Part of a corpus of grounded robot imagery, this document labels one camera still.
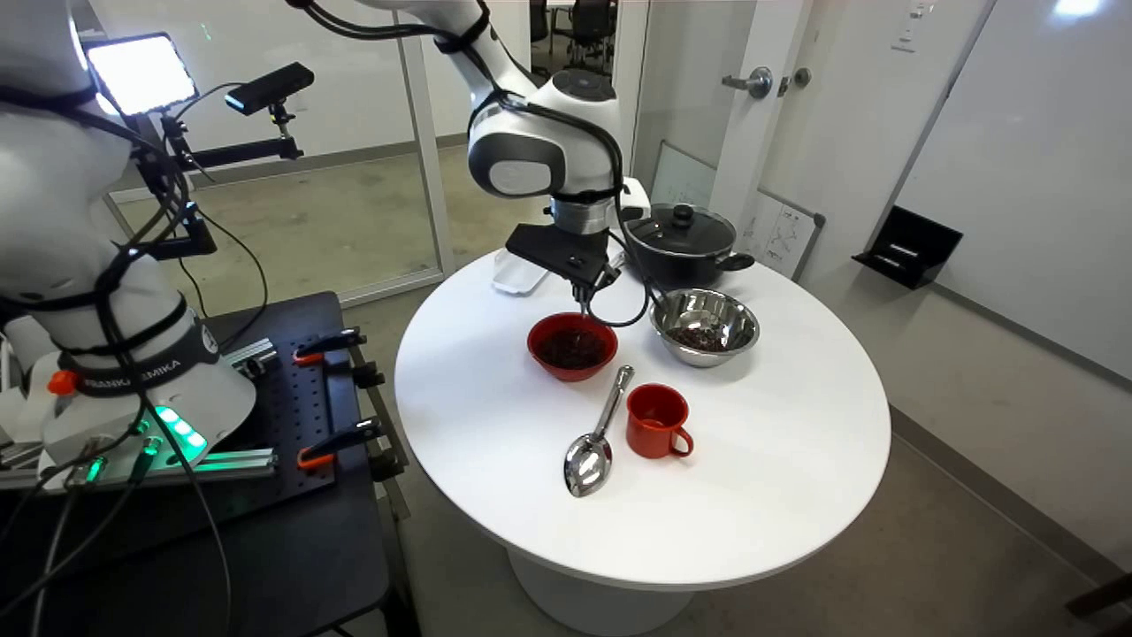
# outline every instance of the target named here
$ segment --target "white round table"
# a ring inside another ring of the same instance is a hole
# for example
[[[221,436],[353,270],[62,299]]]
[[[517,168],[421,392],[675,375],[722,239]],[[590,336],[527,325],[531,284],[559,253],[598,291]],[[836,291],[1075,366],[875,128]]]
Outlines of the white round table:
[[[527,355],[527,327],[576,310],[570,287],[549,274],[531,298],[504,298],[491,257],[418,307],[397,355],[397,406],[424,475],[525,555],[525,592],[559,622],[644,633],[694,592],[760,579],[823,549],[878,490],[891,444],[878,366],[794,278],[766,265],[722,278],[760,318],[757,346],[722,366],[681,365],[644,318],[619,327],[608,366],[562,384]],[[593,303],[601,318],[638,307],[632,274]],[[612,475],[573,499],[562,452],[593,427],[615,365],[638,366],[632,384],[688,397],[696,452],[642,458],[619,406]]]

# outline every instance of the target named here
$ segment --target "gray floor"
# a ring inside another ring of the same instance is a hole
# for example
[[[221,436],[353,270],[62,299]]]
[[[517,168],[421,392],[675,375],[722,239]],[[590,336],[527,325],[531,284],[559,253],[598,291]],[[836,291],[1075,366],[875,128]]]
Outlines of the gray floor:
[[[531,220],[533,206],[476,189],[461,146],[446,146],[443,163],[458,261],[500,246],[517,220]],[[201,198],[262,252],[281,298],[323,287],[351,293],[433,257],[411,152],[216,185]],[[255,278],[233,257],[224,244],[221,257],[190,261],[213,307],[242,307],[255,293]],[[387,372],[421,299],[424,293],[402,293],[347,313],[373,336],[367,350]],[[402,537],[427,637],[570,633],[525,596],[506,553],[470,527],[418,468],[402,475],[402,490],[411,499]],[[1060,606],[1085,587],[1089,579],[1046,545],[898,438],[878,503],[847,537],[783,576],[696,593],[660,633],[1044,637],[1069,629]],[[384,633],[379,622],[379,616],[353,619],[351,633]]]

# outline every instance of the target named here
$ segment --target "metal spoon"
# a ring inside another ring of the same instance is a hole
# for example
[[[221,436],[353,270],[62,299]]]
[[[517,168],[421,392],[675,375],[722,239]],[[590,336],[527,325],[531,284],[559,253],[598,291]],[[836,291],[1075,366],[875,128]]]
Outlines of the metal spoon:
[[[632,379],[632,365],[624,365],[612,375],[612,389],[608,389],[608,401],[601,406],[598,427],[580,436],[580,438],[573,438],[573,444],[562,457],[565,490],[576,494],[576,499],[598,490],[605,486],[605,477],[608,477],[612,449],[605,443],[605,430],[608,430],[608,421],[612,421],[615,406],[624,402],[624,392],[628,392],[630,379]]]

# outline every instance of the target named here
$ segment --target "metal lid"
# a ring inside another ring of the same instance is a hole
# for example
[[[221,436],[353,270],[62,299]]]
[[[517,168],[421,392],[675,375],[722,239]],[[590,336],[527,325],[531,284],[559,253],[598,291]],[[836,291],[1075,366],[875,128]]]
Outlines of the metal lid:
[[[654,206],[649,220],[628,224],[628,233],[670,253],[722,253],[737,246],[737,225],[722,214],[694,212],[690,206]]]

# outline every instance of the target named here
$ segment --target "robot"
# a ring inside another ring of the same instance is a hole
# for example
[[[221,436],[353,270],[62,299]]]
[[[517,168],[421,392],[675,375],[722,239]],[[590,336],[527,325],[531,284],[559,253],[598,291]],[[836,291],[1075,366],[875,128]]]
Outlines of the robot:
[[[624,198],[644,198],[624,181],[612,83],[593,74],[533,83],[477,0],[364,2],[414,14],[421,23],[397,34],[427,31],[461,67],[476,101],[476,181],[500,198],[553,193],[553,225],[519,225],[510,252],[565,274],[576,299],[608,287],[605,233]],[[312,0],[290,8],[342,34],[384,34]],[[195,464],[250,415],[255,384],[221,365],[160,261],[122,246],[102,224],[102,198],[134,149],[112,134],[128,132],[122,114],[97,100],[68,0],[3,0],[0,23],[0,325],[27,379],[20,392],[0,392],[0,427],[44,443],[44,468],[62,468],[160,417],[147,436]],[[169,438],[163,415],[190,427]]]

